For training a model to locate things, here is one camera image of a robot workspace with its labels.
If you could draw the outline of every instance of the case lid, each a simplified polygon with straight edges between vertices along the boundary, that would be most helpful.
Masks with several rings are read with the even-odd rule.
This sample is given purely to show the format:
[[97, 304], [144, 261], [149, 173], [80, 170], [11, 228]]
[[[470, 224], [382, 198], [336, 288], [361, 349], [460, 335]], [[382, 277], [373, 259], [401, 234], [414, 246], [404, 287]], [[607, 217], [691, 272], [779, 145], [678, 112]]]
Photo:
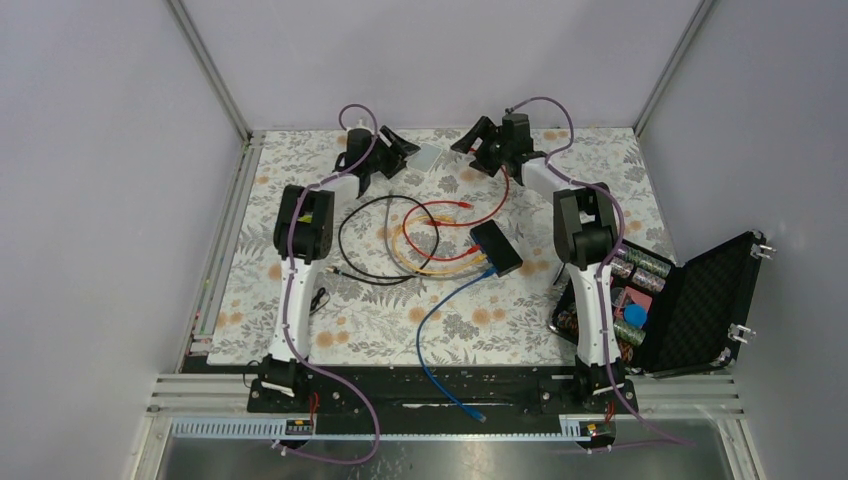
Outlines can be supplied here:
[[674, 268], [657, 295], [645, 325], [645, 342], [632, 365], [655, 376], [726, 366], [739, 352], [728, 334], [744, 326], [751, 307], [760, 257], [760, 232], [746, 232]]

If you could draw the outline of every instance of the white wall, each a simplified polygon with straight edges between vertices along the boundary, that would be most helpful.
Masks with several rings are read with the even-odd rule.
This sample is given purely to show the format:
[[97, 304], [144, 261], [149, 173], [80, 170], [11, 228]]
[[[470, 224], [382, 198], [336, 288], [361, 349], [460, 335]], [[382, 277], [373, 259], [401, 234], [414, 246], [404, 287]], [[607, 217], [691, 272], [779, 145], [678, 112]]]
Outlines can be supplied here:
[[848, 3], [721, 2], [642, 141], [683, 258], [759, 227], [736, 378], [769, 479], [843, 478]]
[[0, 63], [0, 478], [115, 479], [238, 140], [161, 1], [4, 1]]
[[[255, 129], [467, 126], [531, 95], [632, 126], [699, 0], [188, 0]], [[562, 124], [538, 109], [534, 124]]]

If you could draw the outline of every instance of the black case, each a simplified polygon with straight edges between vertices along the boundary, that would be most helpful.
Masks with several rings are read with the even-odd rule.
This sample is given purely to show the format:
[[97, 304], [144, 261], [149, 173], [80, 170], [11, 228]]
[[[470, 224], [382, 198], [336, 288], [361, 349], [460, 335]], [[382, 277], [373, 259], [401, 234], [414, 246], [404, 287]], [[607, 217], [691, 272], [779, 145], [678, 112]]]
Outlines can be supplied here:
[[[746, 232], [677, 267], [671, 260], [625, 240], [628, 247], [672, 265], [662, 291], [650, 293], [653, 301], [642, 327], [645, 340], [632, 347], [632, 357], [625, 363], [653, 377], [728, 366], [739, 354], [737, 327], [747, 322], [762, 261], [759, 246], [765, 243], [762, 233]], [[619, 277], [613, 282], [613, 287], [626, 283]], [[631, 283], [626, 285], [649, 293]], [[574, 286], [569, 281], [554, 309], [550, 328], [576, 344], [576, 324], [564, 328], [564, 317], [560, 316], [573, 303]]]

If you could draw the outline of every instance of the blue ethernet cable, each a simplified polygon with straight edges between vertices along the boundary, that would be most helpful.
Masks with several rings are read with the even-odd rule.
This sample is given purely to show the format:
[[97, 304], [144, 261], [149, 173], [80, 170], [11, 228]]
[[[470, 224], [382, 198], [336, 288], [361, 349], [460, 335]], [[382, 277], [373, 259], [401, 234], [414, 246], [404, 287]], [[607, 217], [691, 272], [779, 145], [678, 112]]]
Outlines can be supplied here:
[[450, 300], [454, 295], [465, 290], [466, 288], [470, 287], [471, 285], [474, 285], [475, 283], [479, 282], [480, 280], [491, 277], [495, 273], [497, 273], [497, 271], [495, 270], [494, 267], [492, 267], [492, 268], [486, 270], [485, 272], [483, 272], [483, 274], [480, 275], [479, 277], [475, 278], [474, 280], [471, 280], [470, 282], [466, 283], [465, 285], [463, 285], [463, 286], [457, 288], [456, 290], [454, 290], [453, 292], [451, 292], [450, 295], [443, 298], [441, 302], [439, 302], [435, 307], [433, 307], [429, 312], [427, 312], [427, 315], [424, 315], [424, 318], [421, 320], [421, 323], [418, 324], [418, 330], [415, 332], [415, 351], [416, 351], [416, 353], [418, 353], [418, 361], [421, 363], [421, 368], [424, 369], [424, 373], [427, 374], [427, 377], [430, 378], [430, 381], [433, 382], [433, 385], [435, 385], [436, 388], [441, 390], [441, 392], [443, 394], [445, 394], [445, 396], [448, 397], [450, 399], [450, 401], [455, 403], [465, 413], [467, 413], [469, 416], [471, 416], [471, 418], [473, 418], [473, 419], [475, 419], [479, 422], [485, 422], [486, 416], [483, 415], [479, 410], [476, 410], [472, 407], [465, 405], [458, 398], [453, 396], [453, 394], [451, 394], [445, 387], [442, 386], [441, 383], [439, 383], [438, 380], [436, 380], [436, 377], [434, 377], [433, 374], [430, 372], [430, 369], [427, 368], [427, 364], [424, 363], [424, 356], [421, 355], [421, 330], [424, 328], [424, 323], [427, 322], [427, 319], [430, 318], [434, 313], [436, 313], [436, 311], [439, 308], [441, 308], [442, 305], [447, 303], [448, 300]]

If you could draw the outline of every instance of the floral tablecloth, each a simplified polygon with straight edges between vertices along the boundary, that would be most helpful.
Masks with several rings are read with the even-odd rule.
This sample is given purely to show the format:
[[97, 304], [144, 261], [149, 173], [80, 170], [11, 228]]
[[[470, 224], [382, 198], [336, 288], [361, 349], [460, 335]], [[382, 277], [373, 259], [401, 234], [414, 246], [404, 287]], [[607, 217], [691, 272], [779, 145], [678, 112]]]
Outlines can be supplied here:
[[[454, 129], [399, 131], [421, 144], [448, 149], [463, 132]], [[626, 238], [671, 257], [669, 236], [660, 218], [636, 138], [630, 129], [578, 129], [574, 146], [554, 162], [575, 178], [606, 182], [625, 210]], [[550, 151], [568, 140], [567, 130], [533, 132], [537, 150]], [[272, 233], [283, 188], [305, 185], [331, 171], [344, 149], [341, 131], [269, 132], [259, 160], [247, 212], [238, 239], [210, 364], [245, 364], [267, 352], [277, 315], [280, 262]], [[462, 200], [472, 210], [433, 207], [433, 213], [471, 221], [488, 214], [504, 194], [504, 178], [489, 178], [468, 168], [467, 159], [443, 155], [429, 173], [404, 169], [391, 181], [372, 177], [365, 195], [354, 205], [337, 206], [343, 213], [362, 202], [393, 192], [419, 201]], [[411, 204], [392, 205], [389, 231], [383, 228], [386, 205], [366, 208], [345, 227], [345, 251], [372, 273], [396, 275], [383, 236], [394, 232]], [[547, 324], [564, 282], [552, 286], [561, 262], [552, 245], [552, 207], [535, 192], [510, 183], [507, 202], [494, 217], [524, 259], [524, 265], [503, 278], [488, 278], [457, 295], [431, 319], [422, 334], [424, 357], [433, 364], [571, 365], [575, 347], [550, 333]], [[338, 232], [341, 215], [336, 216]], [[411, 227], [414, 241], [432, 242], [432, 228]], [[465, 228], [443, 228], [438, 253], [455, 255], [470, 245]], [[400, 238], [402, 251], [418, 264], [420, 257]], [[328, 265], [345, 268], [337, 241]], [[431, 262], [428, 268], [443, 268]], [[426, 312], [467, 280], [415, 279], [393, 287], [375, 287], [322, 273], [316, 288], [330, 292], [326, 307], [310, 319], [313, 362], [325, 365], [417, 364], [415, 330]]]

